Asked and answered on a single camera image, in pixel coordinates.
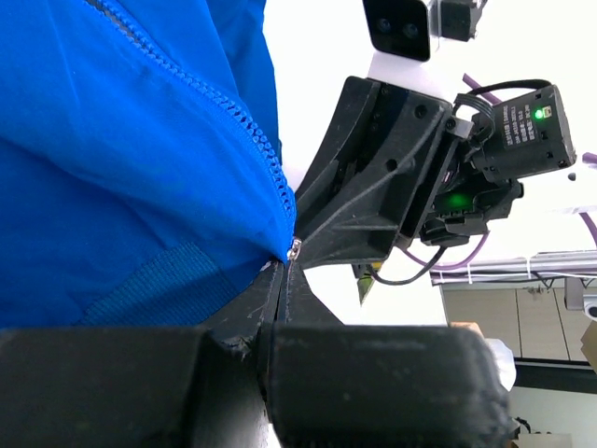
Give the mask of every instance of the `blue fabric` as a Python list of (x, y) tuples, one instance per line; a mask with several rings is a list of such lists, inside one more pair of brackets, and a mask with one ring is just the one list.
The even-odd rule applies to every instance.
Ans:
[(0, 327), (192, 325), (285, 259), (264, 3), (3, 3)]

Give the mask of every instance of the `wall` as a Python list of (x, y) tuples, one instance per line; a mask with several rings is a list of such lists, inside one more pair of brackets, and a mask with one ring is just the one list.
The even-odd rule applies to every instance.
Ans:
[[(543, 0), (489, 2), (478, 39), (461, 49), (468, 60), (463, 71), (482, 84), (529, 77), (557, 83), (576, 151), (594, 151), (594, 114), (587, 88), (592, 85), (595, 56), (580, 46), (592, 41), (596, 9), (589, 0), (575, 2), (574, 7)], [(372, 46), (361, 0), (269, 0), (266, 12), (285, 171), (296, 188), (319, 148), (344, 79), (367, 75)], [(564, 23), (573, 23), (575, 31), (566, 31)], [(553, 208), (597, 203), (591, 193), (597, 190), (597, 171), (579, 165), (574, 170), (574, 183), (566, 172), (525, 180), (526, 198), (515, 202), (510, 219), (492, 223), (493, 234), (479, 259), (594, 248), (578, 217), (546, 214)], [(460, 261), (471, 249), (453, 248), (443, 261)], [(419, 244), (412, 251), (423, 259), (433, 255), (433, 249)]]
[(567, 310), (563, 296), (561, 288), (536, 294), (520, 285), (444, 291), (450, 321), (479, 323), (486, 337), (502, 340), (516, 357), (586, 361), (580, 340), (590, 319)]
[(597, 395), (514, 387), (510, 409), (534, 431), (572, 434), (574, 448), (597, 445)]

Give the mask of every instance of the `black cable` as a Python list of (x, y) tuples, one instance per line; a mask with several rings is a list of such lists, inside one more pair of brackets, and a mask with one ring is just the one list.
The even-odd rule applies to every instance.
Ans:
[(526, 420), (524, 420), (523, 418), (520, 417), (516, 417), (514, 420), (516, 420), (517, 422), (519, 422), (521, 425), (523, 425), (524, 427), (526, 427), (526, 430), (529, 431), (529, 434), (531, 434), (533, 431), (531, 430), (531, 425), (529, 425), (529, 422), (527, 422)]
[(492, 138), (493, 134), (495, 133), (493, 106), (490, 105), (484, 99), (478, 98), (478, 96), (476, 95), (472, 95), (470, 93), (459, 93), (456, 96), (456, 101), (454, 101), (454, 109), (452, 113), (456, 114), (456, 112), (462, 105), (466, 105), (477, 110), (478, 112), (480, 112), (481, 115), (485, 116), (485, 118), (489, 122), (489, 126), (487, 128), (483, 129), (482, 131), (479, 131), (474, 135), (474, 141), (471, 143), (474, 145), (473, 152), (475, 152), (476, 150), (480, 149), (483, 143)]
[(483, 86), (478, 89), (473, 89), (469, 95), (481, 95), (490, 91), (504, 91), (507, 89), (530, 89), (532, 91), (538, 91), (544, 87), (550, 86), (551, 83), (545, 79), (522, 79), (519, 81), (507, 81), (492, 84), (491, 86)]
[(446, 247), (440, 247), (436, 254), (427, 262), (427, 264), (425, 264), (423, 268), (415, 276), (407, 280), (385, 280), (377, 274), (377, 271), (375, 271), (375, 269), (373, 269), (373, 266), (371, 266), (370, 264), (367, 265), (367, 271), (369, 272), (371, 277), (373, 277), (373, 280), (375, 280), (376, 282), (380, 282), (382, 285), (387, 285), (388, 287), (403, 287), (418, 280), (423, 275), (428, 273), (431, 270), (431, 268), (433, 268), (436, 265), (439, 259), (441, 259), (445, 252)]

